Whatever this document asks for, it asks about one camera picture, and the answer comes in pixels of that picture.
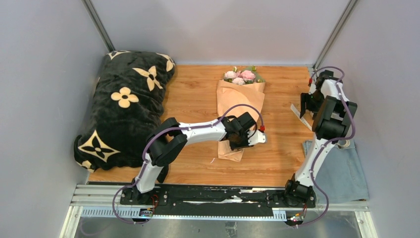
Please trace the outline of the green and peach wrapping paper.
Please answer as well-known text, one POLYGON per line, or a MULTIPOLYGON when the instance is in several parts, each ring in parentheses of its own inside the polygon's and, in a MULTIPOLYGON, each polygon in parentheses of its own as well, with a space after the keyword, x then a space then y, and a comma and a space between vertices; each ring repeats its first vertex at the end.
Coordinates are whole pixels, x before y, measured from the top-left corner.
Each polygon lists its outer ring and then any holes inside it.
POLYGON ((217 114, 223 115, 234 105, 240 105, 228 112, 229 116, 240 116, 249 112, 252 118, 257 121, 260 118, 265 93, 263 92, 265 83, 255 83, 248 85, 236 85, 225 82, 222 79, 216 88, 217 114))

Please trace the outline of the pink fake flower bouquet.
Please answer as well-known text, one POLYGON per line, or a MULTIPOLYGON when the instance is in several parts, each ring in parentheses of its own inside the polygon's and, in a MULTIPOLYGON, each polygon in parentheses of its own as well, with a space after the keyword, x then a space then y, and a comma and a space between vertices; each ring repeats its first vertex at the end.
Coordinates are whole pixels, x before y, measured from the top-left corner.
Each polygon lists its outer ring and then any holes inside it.
POLYGON ((247 66, 244 69, 234 66, 223 74, 222 80, 236 85, 265 83, 265 80, 257 72, 257 67, 254 65, 247 66))

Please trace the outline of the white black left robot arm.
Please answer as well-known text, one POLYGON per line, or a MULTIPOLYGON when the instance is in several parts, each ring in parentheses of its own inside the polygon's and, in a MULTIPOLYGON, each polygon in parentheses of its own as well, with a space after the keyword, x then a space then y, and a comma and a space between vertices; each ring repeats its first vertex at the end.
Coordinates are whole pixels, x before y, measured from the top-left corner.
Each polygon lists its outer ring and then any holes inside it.
POLYGON ((147 140, 142 154, 144 163, 133 180, 132 200, 140 205, 148 204, 155 182, 164 179, 163 170, 168 169, 183 148, 207 141, 226 141, 231 150, 237 150, 266 143, 266 134, 264 126, 257 129, 248 112, 201 123, 181 123, 169 118, 147 140))

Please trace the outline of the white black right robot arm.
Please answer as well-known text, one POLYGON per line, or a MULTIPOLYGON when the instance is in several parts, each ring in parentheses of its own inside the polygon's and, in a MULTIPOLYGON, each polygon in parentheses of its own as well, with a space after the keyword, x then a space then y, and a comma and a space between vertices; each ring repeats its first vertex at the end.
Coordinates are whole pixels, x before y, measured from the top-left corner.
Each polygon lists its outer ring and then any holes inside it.
POLYGON ((344 75, 338 67, 321 67, 310 77, 309 92, 301 94, 298 117, 303 118, 306 111, 313 113, 314 137, 303 164, 285 185, 283 200, 289 207, 309 206, 315 201, 316 176, 328 153, 338 141, 355 136, 358 105, 344 93, 344 75))

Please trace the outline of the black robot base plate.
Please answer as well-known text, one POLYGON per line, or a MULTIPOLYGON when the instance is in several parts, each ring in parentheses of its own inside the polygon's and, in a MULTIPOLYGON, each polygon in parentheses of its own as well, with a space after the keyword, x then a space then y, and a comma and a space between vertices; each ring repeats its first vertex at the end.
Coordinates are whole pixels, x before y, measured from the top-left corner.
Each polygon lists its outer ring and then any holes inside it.
POLYGON ((316 197, 309 206, 287 206, 283 200, 284 190, 282 187, 158 184, 146 194, 147 199, 141 201, 132 200, 132 187, 125 188, 118 203, 151 205, 156 215, 199 217, 269 217, 274 208, 303 210, 315 207, 316 197))

